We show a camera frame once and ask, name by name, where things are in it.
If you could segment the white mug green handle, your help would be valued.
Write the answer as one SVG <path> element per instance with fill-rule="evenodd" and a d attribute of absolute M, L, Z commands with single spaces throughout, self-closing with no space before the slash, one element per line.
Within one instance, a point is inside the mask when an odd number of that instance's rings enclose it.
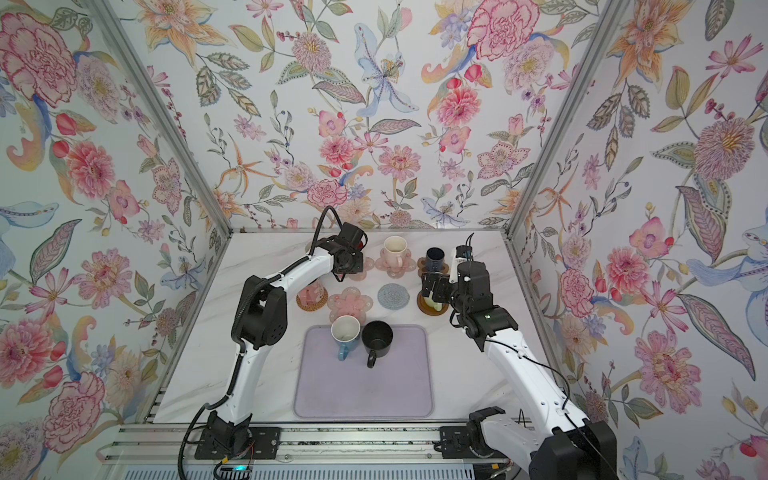
<path fill-rule="evenodd" d="M 440 311 L 444 306 L 443 303 L 434 301 L 431 295 L 424 297 L 424 304 L 434 311 Z"/>

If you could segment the pink flower coaster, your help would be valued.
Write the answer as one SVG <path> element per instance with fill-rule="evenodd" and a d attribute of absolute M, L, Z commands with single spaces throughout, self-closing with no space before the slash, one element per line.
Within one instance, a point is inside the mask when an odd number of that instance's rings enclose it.
<path fill-rule="evenodd" d="M 351 281 L 364 281 L 368 275 L 368 272 L 375 267 L 375 261 L 371 257 L 365 257 L 363 262 L 363 269 L 359 273 L 349 274 L 347 279 Z"/>
<path fill-rule="evenodd" d="M 375 262 L 375 267 L 378 270 L 386 271 L 390 278 L 397 279 L 407 272 L 415 271 L 417 264 L 408 248 L 397 252 L 382 248 L 380 257 Z"/>
<path fill-rule="evenodd" d="M 367 322 L 367 313 L 373 308 L 374 301 L 356 287 L 347 287 L 340 294 L 330 295 L 327 305 L 330 309 L 329 320 L 335 322 L 339 317 L 355 317 L 361 325 Z"/>

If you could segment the brown paw print coaster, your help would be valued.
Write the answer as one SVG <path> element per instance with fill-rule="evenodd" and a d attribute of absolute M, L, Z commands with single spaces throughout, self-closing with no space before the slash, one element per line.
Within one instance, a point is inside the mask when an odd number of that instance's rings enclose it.
<path fill-rule="evenodd" d="M 421 257 L 417 261 L 417 271 L 419 276 L 428 273 L 448 275 L 450 273 L 450 266 L 445 260 L 432 260 L 427 257 Z"/>

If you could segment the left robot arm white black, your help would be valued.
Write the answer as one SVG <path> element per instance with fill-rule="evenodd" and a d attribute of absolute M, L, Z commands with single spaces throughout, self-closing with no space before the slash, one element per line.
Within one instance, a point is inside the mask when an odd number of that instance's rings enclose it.
<path fill-rule="evenodd" d="M 288 302 L 325 275 L 341 281 L 360 273 L 367 243 L 361 228 L 345 222 L 335 235 L 314 235 L 309 252 L 282 270 L 244 282 L 231 329 L 238 346 L 233 373 L 223 397 L 208 407 L 225 424 L 250 424 L 252 396 L 267 355 L 287 331 Z"/>

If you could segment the small dark navy mug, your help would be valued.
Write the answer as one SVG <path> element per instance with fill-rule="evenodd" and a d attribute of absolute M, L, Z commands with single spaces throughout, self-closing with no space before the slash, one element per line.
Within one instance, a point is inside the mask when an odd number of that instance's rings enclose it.
<path fill-rule="evenodd" d="M 441 273 L 445 266 L 445 252 L 439 247 L 427 249 L 424 257 L 424 270 L 430 273 Z"/>

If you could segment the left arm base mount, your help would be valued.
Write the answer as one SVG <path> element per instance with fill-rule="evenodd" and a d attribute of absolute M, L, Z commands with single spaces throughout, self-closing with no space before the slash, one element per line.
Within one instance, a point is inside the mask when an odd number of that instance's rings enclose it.
<path fill-rule="evenodd" d="M 238 424 L 227 422 L 216 411 L 211 411 L 198 440 L 194 458 L 275 460 L 281 433 L 279 427 L 251 426 L 249 419 Z"/>

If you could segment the round woven cork coaster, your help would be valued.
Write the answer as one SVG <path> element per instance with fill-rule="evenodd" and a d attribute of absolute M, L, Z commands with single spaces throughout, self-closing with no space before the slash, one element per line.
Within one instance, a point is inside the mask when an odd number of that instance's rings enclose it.
<path fill-rule="evenodd" d="M 301 292 L 296 297 L 297 305 L 300 309 L 308 312 L 317 311 L 326 305 L 328 301 L 328 293 L 326 290 L 319 292 Z"/>

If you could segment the black mug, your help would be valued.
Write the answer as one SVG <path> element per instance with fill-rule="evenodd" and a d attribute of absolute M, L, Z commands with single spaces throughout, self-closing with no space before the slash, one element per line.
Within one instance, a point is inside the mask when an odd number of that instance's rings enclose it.
<path fill-rule="evenodd" d="M 389 353 L 393 337 L 392 327 L 384 321 L 371 321 L 364 326 L 361 340 L 368 352 L 366 365 L 369 369 L 372 369 L 380 358 Z"/>

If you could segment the round wooden coaster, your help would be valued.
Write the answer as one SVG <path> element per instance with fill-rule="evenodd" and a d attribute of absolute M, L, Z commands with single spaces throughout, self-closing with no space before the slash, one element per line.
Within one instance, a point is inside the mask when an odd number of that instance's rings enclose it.
<path fill-rule="evenodd" d="M 440 316 L 440 315 L 443 315 L 444 313 L 446 313 L 448 308 L 449 308 L 449 305 L 446 304 L 446 303 L 443 303 L 443 304 L 444 304 L 444 306 L 443 306 L 442 310 L 434 311 L 434 310 L 428 308 L 424 304 L 424 297 L 423 296 L 421 296 L 421 295 L 417 296 L 417 307 L 419 308 L 419 310 L 422 313 L 424 313 L 425 315 L 428 315 L 428 316 Z"/>

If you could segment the round blue woven coaster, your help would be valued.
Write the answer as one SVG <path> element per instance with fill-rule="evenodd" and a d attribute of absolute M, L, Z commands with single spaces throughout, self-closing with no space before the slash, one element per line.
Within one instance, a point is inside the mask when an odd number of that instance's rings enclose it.
<path fill-rule="evenodd" d="M 388 283 L 377 292 L 377 300 L 383 308 L 396 311 L 408 305 L 410 294 L 404 286 Z"/>

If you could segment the cream mug pink handle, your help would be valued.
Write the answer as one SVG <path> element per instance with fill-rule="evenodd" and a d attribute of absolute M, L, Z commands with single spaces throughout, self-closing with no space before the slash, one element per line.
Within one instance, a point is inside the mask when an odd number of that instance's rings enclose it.
<path fill-rule="evenodd" d="M 384 241 L 383 258 L 390 269 L 402 269 L 405 264 L 408 243 L 397 235 L 389 236 Z"/>

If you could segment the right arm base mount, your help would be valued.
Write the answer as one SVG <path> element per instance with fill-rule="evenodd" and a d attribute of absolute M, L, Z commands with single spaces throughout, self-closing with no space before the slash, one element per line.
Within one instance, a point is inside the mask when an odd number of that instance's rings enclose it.
<path fill-rule="evenodd" d="M 482 422 L 489 417 L 505 414 L 498 407 L 487 407 L 469 414 L 463 426 L 443 426 L 439 428 L 439 439 L 433 443 L 433 449 L 443 459 L 506 459 L 500 451 L 492 449 L 482 433 Z"/>

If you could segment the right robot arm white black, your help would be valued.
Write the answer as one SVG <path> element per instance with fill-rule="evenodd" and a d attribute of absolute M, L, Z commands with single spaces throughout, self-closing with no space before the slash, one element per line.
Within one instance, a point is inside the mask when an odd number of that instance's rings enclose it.
<path fill-rule="evenodd" d="M 512 315 L 494 302 L 490 274 L 470 244 L 456 247 L 449 273 L 423 274 L 421 294 L 451 307 L 451 325 L 511 383 L 531 421 L 525 426 L 497 406 L 476 410 L 457 432 L 442 432 L 443 454 L 503 456 L 531 479 L 617 478 L 615 434 L 572 402 L 557 369 L 536 359 Z"/>

